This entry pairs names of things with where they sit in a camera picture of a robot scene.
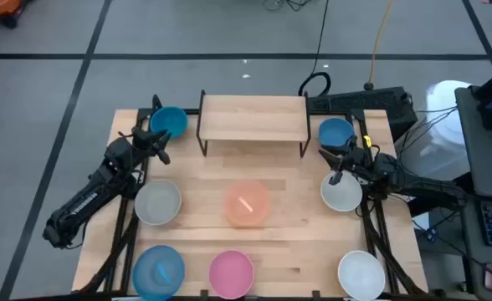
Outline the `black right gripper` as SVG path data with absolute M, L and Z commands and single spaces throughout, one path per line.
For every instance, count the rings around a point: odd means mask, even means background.
M 330 168 L 338 168 L 329 179 L 329 184 L 335 186 L 340 183 L 343 171 L 349 171 L 358 176 L 371 176 L 373 171 L 373 160 L 371 148 L 361 148 L 357 145 L 346 145 L 340 147 L 337 152 L 342 158 L 331 154 L 325 149 L 319 149 Z

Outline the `black aluminium table frame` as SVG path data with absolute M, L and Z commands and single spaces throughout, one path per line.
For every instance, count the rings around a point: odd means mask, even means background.
M 304 158 L 296 143 L 208 142 L 203 156 L 196 137 L 199 109 L 186 109 L 188 128 L 167 152 L 172 163 L 164 166 L 151 158 L 146 181 L 159 178 L 176 182 L 184 193 L 177 218 L 163 227 L 137 223 L 135 236 L 113 263 L 98 293 L 117 296 L 136 294 L 131 282 L 135 260 L 157 244 L 175 247 L 187 265 L 186 279 L 179 296 L 190 299 L 209 288 L 208 264 L 217 253 L 228 248 L 247 253 L 255 266 L 255 283 L 250 295 L 267 298 L 309 297 L 319 291 L 322 298 L 346 294 L 336 280 L 337 264 L 346 253 L 367 250 L 362 220 L 354 213 L 337 213 L 320 198 L 320 181 L 329 167 L 318 153 L 316 138 L 321 121 L 344 114 L 310 112 L 312 138 Z M 222 197 L 226 184 L 238 178 L 261 176 L 268 186 L 272 205 L 266 227 L 233 228 L 223 215 Z M 134 201 L 118 196 L 91 219 L 79 255 L 73 290 L 82 289 L 120 241 L 134 216 Z M 372 212 L 372 223 L 388 237 L 393 256 L 405 273 L 422 290 L 428 291 L 422 259 L 407 205 L 390 196 L 382 210 Z

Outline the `teal bowl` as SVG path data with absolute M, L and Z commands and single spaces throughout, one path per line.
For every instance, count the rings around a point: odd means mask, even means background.
M 166 130 L 172 138 L 180 137 L 187 128 L 185 110 L 176 106 L 162 107 L 150 118 L 149 128 L 152 132 Z

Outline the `grey bowl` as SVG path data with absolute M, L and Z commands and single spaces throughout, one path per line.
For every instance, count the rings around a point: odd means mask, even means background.
M 170 222 L 180 211 L 182 194 L 177 185 L 168 180 L 146 183 L 135 198 L 135 212 L 138 218 L 151 226 Z

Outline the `white bowl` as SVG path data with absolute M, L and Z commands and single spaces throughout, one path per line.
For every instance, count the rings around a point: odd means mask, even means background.
M 357 301 L 375 301 L 386 284 L 383 266 L 361 250 L 351 251 L 340 260 L 337 277 L 344 291 Z

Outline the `off-white bowl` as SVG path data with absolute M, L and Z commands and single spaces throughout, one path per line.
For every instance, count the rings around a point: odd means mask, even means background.
M 358 180 L 348 171 L 342 172 L 341 180 L 332 186 L 329 181 L 335 175 L 328 174 L 320 185 L 322 201 L 331 209 L 338 212 L 350 212 L 361 203 L 362 189 Z

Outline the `translucent orange bowl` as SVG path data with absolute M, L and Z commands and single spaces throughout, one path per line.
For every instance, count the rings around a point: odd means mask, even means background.
M 234 227 L 260 227 L 269 215 L 271 197 L 256 180 L 234 181 L 224 195 L 223 208 Z

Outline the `translucent light blue bowl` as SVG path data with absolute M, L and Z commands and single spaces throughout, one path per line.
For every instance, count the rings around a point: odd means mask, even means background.
M 137 259 L 132 284 L 144 301 L 167 301 L 182 286 L 186 267 L 173 247 L 156 245 Z

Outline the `dark blue bowl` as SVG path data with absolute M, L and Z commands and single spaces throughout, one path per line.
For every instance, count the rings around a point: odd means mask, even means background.
M 324 120 L 318 129 L 318 141 L 322 147 L 348 146 L 353 135 L 353 126 L 347 120 L 338 118 Z

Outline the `pink bowl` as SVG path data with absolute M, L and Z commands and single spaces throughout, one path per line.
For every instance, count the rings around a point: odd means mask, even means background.
M 250 258 L 238 250 L 219 253 L 208 269 L 211 289 L 220 298 L 242 298 L 254 283 L 254 265 Z

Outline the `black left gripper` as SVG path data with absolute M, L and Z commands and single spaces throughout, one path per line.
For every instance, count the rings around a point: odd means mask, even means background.
M 172 138 L 172 133 L 168 130 L 157 132 L 146 131 L 138 127 L 131 129 L 132 144 L 141 151 L 149 151 L 150 156 L 157 156 L 164 165 L 171 163 L 170 156 L 161 148 Z

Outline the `wooden shelf with black legs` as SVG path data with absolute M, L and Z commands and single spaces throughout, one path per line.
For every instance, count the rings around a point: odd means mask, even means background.
M 304 156 L 311 139 L 307 94 L 230 95 L 201 91 L 196 137 L 203 155 L 210 140 L 297 142 Z

